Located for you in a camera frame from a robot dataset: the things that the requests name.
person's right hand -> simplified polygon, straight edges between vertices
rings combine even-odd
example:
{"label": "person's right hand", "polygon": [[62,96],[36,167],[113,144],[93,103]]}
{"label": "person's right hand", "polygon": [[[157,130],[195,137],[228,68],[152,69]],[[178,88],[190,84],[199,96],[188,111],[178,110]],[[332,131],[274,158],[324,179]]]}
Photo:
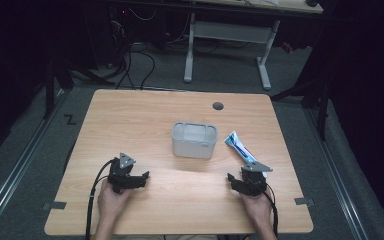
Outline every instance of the person's right hand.
{"label": "person's right hand", "polygon": [[[271,197],[271,193],[268,189],[266,190],[266,193]],[[254,224],[261,240],[276,239],[270,223],[272,207],[269,199],[267,199],[264,194],[260,194],[256,197],[241,193],[240,195],[244,201],[248,217]]]}

black clamp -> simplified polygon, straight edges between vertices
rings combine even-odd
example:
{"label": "black clamp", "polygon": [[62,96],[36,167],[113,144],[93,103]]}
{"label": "black clamp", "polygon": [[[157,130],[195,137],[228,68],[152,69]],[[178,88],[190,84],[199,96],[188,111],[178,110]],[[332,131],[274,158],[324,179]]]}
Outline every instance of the black clamp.
{"label": "black clamp", "polygon": [[260,162],[247,163],[241,167],[242,179],[237,180],[230,173],[227,174],[232,189],[249,196],[258,196],[266,191],[267,183],[263,172],[271,172],[273,169]]}
{"label": "black clamp", "polygon": [[120,158],[114,158],[114,160],[108,175],[108,182],[113,185],[114,192],[120,193],[121,189],[145,187],[149,171],[142,176],[130,176],[136,161],[124,153],[120,153]]}

translucent storage box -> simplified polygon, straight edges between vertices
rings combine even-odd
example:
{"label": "translucent storage box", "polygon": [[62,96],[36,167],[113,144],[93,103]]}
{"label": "translucent storage box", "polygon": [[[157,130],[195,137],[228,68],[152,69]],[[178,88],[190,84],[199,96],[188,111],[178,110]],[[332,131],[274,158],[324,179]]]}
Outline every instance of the translucent storage box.
{"label": "translucent storage box", "polygon": [[211,124],[177,122],[171,136],[174,155],[208,159],[217,142],[217,128]]}

human hand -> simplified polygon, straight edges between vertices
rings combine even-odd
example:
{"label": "human hand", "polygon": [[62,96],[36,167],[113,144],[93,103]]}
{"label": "human hand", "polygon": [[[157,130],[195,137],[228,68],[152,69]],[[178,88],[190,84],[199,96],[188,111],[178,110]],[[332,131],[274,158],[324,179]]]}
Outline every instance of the human hand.
{"label": "human hand", "polygon": [[124,189],[122,194],[115,193],[107,179],[102,181],[98,197],[99,224],[95,239],[111,239],[114,223],[123,212],[133,189]]}
{"label": "human hand", "polygon": [[[267,189],[266,194],[269,197],[271,196],[270,191]],[[273,228],[270,223],[270,215],[272,211],[272,206],[270,200],[264,194],[258,196],[248,196],[240,193],[241,198],[245,204],[248,217],[254,224],[260,239],[262,240],[271,240],[276,239],[276,236],[273,232]]]}

toothpaste tube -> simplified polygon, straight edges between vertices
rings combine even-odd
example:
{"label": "toothpaste tube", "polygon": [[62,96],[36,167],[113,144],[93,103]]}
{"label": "toothpaste tube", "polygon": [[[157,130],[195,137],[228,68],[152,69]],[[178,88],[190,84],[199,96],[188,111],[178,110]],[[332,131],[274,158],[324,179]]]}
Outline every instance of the toothpaste tube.
{"label": "toothpaste tube", "polygon": [[248,150],[245,148],[245,146],[242,144],[241,140],[239,140],[238,135],[235,131],[233,131],[227,138],[224,140],[224,142],[233,147],[239,155],[244,159],[246,163],[253,163],[257,162],[257,159],[255,159],[254,156]]}

